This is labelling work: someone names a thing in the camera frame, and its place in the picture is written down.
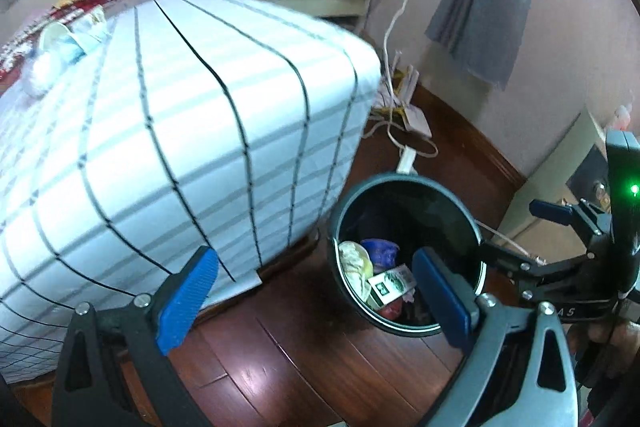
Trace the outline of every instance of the black trash can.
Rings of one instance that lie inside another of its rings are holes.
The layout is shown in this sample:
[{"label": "black trash can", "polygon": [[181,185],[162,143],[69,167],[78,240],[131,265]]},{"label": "black trash can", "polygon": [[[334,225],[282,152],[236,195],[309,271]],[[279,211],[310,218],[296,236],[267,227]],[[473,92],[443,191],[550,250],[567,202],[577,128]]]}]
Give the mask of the black trash can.
[{"label": "black trash can", "polygon": [[400,247],[396,265],[411,269],[414,252],[432,247],[450,270],[463,275],[480,295],[486,265],[475,259],[481,235],[474,218],[450,190],[433,180],[390,172],[357,185],[333,209],[329,221],[329,264],[344,297],[376,327],[404,337],[440,333],[419,291],[415,299],[424,309],[420,318],[401,316],[390,321],[378,315],[353,291],[344,276],[338,245],[363,239],[386,239]]}]

